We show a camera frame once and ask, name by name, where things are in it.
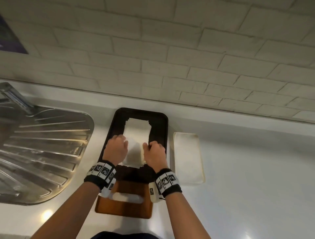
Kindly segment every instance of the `white brick wall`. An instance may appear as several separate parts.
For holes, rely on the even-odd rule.
[[[0,77],[315,122],[312,0],[0,0]]]

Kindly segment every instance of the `white plastic container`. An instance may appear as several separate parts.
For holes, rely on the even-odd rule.
[[[181,185],[202,184],[206,181],[197,134],[174,133],[175,174]]]

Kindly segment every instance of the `forearm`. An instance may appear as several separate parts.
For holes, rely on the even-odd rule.
[[[83,183],[31,239],[75,239],[99,191],[95,184]]]
[[[165,198],[175,239],[211,239],[182,193]]]

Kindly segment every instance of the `sink drainboard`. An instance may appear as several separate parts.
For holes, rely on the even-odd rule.
[[[0,202],[32,205],[69,183],[94,130],[84,113],[38,107],[26,116],[0,104]]]

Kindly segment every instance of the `kitchen countertop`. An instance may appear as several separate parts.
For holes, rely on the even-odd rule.
[[[95,128],[75,176],[59,195],[34,206],[0,203],[0,234],[32,235],[80,186],[99,157],[115,111],[128,107],[168,116],[168,160],[175,131],[199,135],[206,182],[182,189],[212,238],[313,238],[315,125],[9,82],[35,104],[88,113]],[[164,201],[154,204],[149,220],[94,209],[95,204],[79,239],[103,230],[174,237]]]

